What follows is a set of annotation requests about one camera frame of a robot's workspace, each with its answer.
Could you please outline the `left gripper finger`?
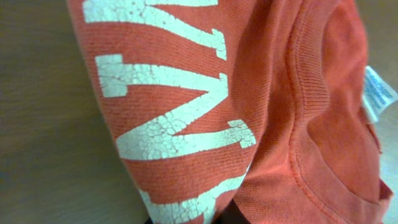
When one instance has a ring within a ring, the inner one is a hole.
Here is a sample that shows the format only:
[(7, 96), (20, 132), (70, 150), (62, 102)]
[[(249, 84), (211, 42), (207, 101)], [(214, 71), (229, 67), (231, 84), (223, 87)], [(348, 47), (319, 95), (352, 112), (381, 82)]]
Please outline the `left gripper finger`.
[(234, 200), (221, 212), (214, 224), (249, 224), (247, 218), (242, 214)]

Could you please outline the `red polo shirt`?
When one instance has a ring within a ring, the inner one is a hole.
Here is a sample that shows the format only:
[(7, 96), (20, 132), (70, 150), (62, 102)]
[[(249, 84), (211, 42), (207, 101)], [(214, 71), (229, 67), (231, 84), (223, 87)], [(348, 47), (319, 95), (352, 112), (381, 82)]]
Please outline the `red polo shirt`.
[(84, 0), (68, 8), (154, 223), (381, 223), (392, 197), (355, 1)]

